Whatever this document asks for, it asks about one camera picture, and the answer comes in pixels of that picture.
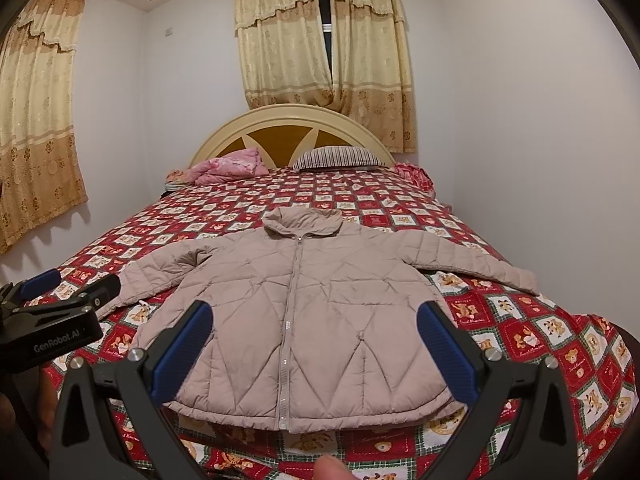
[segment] white wall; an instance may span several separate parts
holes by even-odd
[[[402,0],[408,22],[418,121],[418,159],[453,202],[452,77],[438,0]],[[172,0],[148,14],[145,30],[149,184],[162,189],[201,143],[248,110],[242,90],[234,0]],[[172,27],[173,35],[165,37]]]
[[[0,256],[0,280],[58,266],[156,197],[142,165],[140,56],[145,13],[87,0],[73,74],[78,160],[89,202],[29,232]]]
[[[596,0],[442,0],[456,213],[570,312],[640,336],[640,71]]]

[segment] jacket collar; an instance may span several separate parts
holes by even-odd
[[[340,229],[342,213],[337,209],[277,207],[262,217],[262,223],[281,235],[329,236]]]

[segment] human hand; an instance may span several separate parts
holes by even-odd
[[[37,406],[38,441],[45,451],[48,451],[51,445],[51,431],[56,415],[56,407],[58,406],[56,389],[53,387],[53,382],[45,371],[47,365],[49,364],[43,365],[39,370]],[[2,433],[11,433],[14,429],[14,407],[6,396],[0,394],[0,431]]]
[[[314,464],[314,480],[358,480],[335,456],[322,455]]]

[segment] human thumb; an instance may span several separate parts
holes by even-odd
[[[314,464],[314,480],[357,480],[340,460],[322,455]]]
[[[9,399],[0,394],[0,431],[4,434],[11,433],[15,428],[15,412]]]

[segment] jacket zipper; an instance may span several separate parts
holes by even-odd
[[[282,351],[280,352],[280,375],[278,385],[278,427],[286,430],[289,427],[289,367],[291,354],[291,325],[293,318],[293,304],[295,302],[296,289],[298,287],[298,273],[300,272],[300,254],[302,252],[302,240],[305,235],[296,237],[296,249],[293,256],[293,274],[289,283],[287,301],[284,310],[284,336],[282,338]]]

